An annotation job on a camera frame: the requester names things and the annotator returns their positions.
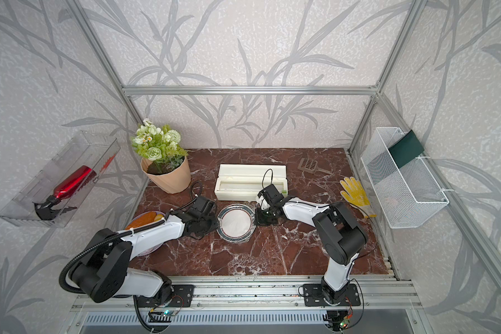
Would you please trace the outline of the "cream plastic wrap dispenser box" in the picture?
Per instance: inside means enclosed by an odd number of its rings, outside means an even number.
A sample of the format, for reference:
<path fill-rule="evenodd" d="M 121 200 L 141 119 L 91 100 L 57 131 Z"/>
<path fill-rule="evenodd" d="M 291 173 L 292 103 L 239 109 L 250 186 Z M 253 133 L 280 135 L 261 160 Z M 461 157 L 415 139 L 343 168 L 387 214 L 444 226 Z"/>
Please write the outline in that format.
<path fill-rule="evenodd" d="M 221 164 L 214 193 L 221 201 L 253 202 L 271 183 L 282 195 L 288 195 L 286 166 Z"/>

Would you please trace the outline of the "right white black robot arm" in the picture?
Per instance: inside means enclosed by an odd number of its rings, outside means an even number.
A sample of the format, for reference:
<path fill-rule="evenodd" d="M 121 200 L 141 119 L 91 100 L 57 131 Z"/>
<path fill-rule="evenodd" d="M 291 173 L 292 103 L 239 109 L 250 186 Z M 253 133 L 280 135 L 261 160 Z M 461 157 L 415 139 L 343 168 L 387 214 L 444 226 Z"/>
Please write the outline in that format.
<path fill-rule="evenodd" d="M 270 225 L 285 218 L 314 227 L 329 257 L 322 285 L 330 294 L 344 289 L 353 264 L 367 243 L 367 233 L 346 203 L 311 203 L 284 196 L 274 185 L 268 185 L 257 194 L 257 213 L 257 220 Z"/>

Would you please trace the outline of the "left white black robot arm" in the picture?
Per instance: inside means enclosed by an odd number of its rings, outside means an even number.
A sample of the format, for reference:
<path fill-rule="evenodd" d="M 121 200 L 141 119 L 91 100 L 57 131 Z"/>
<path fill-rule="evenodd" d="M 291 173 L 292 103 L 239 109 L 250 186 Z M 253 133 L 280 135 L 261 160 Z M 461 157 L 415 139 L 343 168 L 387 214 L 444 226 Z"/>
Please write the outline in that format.
<path fill-rule="evenodd" d="M 114 232 L 99 230 L 88 246 L 62 269 L 58 283 L 63 290 L 85 294 L 96 303 L 118 296 L 154 299 L 157 304 L 173 297 L 172 282 L 158 271 L 142 271 L 129 263 L 162 244 L 181 237 L 202 239 L 219 227 L 217 205 L 196 196 L 178 210 L 138 228 Z"/>

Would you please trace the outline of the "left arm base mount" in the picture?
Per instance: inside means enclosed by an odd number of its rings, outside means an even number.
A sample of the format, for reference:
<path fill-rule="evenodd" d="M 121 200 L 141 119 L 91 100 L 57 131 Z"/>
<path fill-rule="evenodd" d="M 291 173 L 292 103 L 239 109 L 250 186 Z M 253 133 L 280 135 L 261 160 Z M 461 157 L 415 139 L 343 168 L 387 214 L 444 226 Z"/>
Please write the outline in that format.
<path fill-rule="evenodd" d="M 194 285 L 164 285 L 153 297 L 139 296 L 140 308 L 189 308 L 193 298 Z"/>

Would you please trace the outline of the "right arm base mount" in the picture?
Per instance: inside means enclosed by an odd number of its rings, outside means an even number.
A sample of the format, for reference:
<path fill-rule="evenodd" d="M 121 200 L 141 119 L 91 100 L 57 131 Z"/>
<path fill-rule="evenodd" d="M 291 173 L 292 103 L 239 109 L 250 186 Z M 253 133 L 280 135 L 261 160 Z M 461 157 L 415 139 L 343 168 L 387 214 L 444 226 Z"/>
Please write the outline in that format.
<path fill-rule="evenodd" d="M 355 284 L 345 285 L 341 290 L 333 291 L 327 285 L 305 284 L 303 298 L 307 307 L 361 306 L 360 292 Z"/>

